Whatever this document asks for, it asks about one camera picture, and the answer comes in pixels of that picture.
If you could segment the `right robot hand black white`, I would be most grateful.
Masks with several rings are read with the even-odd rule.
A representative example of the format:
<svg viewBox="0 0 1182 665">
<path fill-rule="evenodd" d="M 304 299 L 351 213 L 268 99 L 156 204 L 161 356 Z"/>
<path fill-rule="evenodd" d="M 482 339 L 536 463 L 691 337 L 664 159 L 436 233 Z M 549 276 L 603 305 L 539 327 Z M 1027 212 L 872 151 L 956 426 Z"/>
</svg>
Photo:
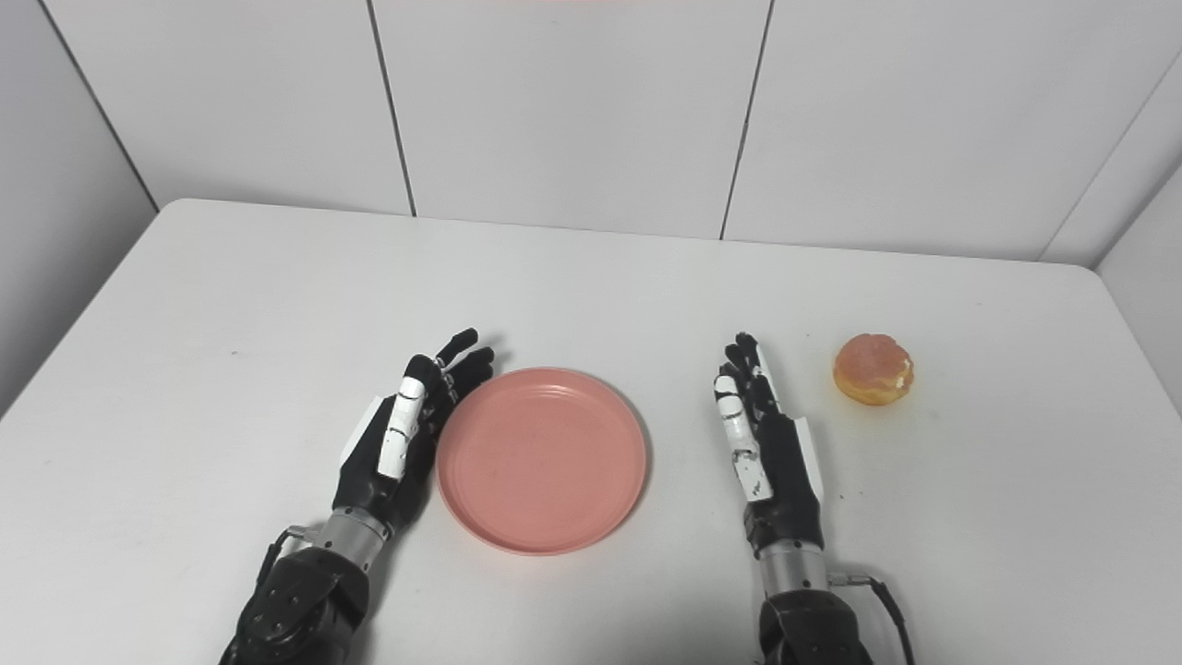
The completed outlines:
<svg viewBox="0 0 1182 665">
<path fill-rule="evenodd" d="M 743 535 L 755 554 L 790 540 L 825 547 L 816 448 L 781 408 L 754 335 L 738 332 L 723 350 L 713 395 L 743 495 Z"/>
</svg>

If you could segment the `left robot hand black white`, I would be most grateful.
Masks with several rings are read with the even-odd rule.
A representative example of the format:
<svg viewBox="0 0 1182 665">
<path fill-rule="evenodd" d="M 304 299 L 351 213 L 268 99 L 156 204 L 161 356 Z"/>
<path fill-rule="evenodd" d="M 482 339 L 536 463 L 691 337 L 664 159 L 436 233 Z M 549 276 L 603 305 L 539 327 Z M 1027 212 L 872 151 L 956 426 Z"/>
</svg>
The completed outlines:
<svg viewBox="0 0 1182 665">
<path fill-rule="evenodd" d="M 362 511 L 392 532 L 417 521 L 440 433 L 459 404 L 493 378 L 494 350 L 462 330 L 435 356 L 414 356 L 392 395 L 369 408 L 344 450 L 335 511 Z"/>
</svg>

